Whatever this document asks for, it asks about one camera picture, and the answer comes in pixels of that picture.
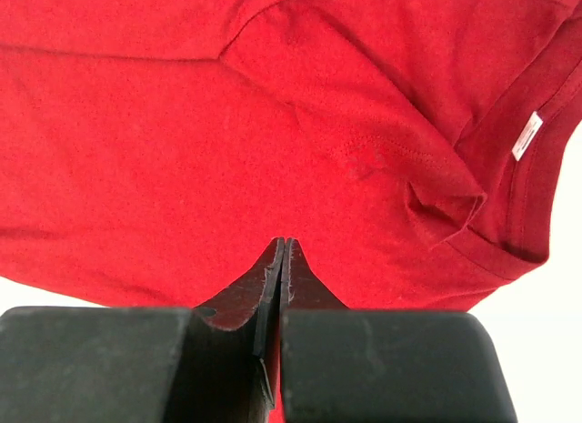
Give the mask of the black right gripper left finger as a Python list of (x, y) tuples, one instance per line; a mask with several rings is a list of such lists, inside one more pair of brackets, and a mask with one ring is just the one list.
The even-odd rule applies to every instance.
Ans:
[(285, 242), (194, 308), (15, 307), (4, 422), (265, 422), (276, 402)]

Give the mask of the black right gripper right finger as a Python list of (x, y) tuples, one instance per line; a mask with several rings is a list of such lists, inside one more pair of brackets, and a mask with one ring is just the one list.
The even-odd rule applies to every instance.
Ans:
[(351, 309), (295, 239), (281, 268), (288, 422), (514, 422), (495, 346), (458, 311)]

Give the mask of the red t-shirt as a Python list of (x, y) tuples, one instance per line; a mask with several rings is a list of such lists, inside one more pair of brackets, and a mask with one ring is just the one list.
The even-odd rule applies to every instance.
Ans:
[(194, 308), (295, 239), (351, 309), (470, 314), (580, 119), (581, 0), (1, 0), (1, 274)]

